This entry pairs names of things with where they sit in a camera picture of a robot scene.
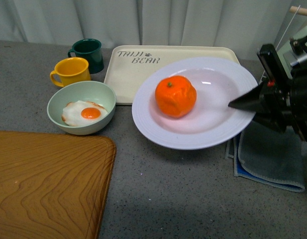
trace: orange fruit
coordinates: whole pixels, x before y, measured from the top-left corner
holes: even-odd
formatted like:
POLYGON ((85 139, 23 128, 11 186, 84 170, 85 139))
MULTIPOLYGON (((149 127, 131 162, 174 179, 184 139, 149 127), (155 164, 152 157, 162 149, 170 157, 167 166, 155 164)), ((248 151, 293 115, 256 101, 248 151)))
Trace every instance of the orange fruit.
POLYGON ((155 101, 160 111, 170 117, 180 118, 189 113, 197 100, 197 91, 184 76, 172 76, 159 82, 155 101))

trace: wooden dowel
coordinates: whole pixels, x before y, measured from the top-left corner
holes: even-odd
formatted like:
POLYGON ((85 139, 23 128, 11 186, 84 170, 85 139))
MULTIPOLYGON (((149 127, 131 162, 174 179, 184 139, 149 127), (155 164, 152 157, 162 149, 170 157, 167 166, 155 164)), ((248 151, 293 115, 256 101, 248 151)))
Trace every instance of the wooden dowel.
MULTIPOLYGON (((298 9, 297 6, 291 6, 291 8, 289 9, 289 12, 295 13, 297 9, 298 9)), ((307 16, 307 8, 299 8, 297 14, 307 16)))

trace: mug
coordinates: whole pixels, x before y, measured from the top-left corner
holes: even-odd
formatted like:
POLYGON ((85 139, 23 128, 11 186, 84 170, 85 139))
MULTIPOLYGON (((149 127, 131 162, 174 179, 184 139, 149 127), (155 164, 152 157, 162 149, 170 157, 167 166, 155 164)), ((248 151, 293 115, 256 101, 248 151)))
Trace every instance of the mug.
POLYGON ((58 62, 55 69, 50 73, 51 81, 60 87, 70 85, 79 81, 90 81, 90 73, 88 70, 89 63, 81 57, 66 58, 58 62))
POLYGON ((101 47, 101 42, 96 39, 83 39, 72 46, 68 51, 68 57, 72 57, 71 53, 74 53, 76 57, 85 58, 89 63, 90 74, 94 74, 104 68, 101 47))

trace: cream tray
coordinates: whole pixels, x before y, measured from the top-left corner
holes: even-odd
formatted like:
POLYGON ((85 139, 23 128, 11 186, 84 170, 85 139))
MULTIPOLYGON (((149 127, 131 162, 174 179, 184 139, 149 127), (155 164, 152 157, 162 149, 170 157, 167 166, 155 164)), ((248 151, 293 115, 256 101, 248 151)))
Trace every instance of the cream tray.
POLYGON ((224 47, 118 46, 111 55, 104 83, 116 93, 117 105, 131 105, 141 84, 154 72, 186 58, 211 56, 238 62, 224 47))

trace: yellow mug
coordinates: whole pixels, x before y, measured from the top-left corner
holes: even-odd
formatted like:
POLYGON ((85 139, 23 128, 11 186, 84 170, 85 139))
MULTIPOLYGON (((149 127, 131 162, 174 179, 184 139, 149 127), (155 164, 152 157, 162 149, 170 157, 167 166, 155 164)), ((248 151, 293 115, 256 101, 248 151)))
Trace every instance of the yellow mug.
POLYGON ((89 63, 81 57, 71 57, 58 62, 49 77, 56 86, 64 87, 79 81, 90 81, 89 63))

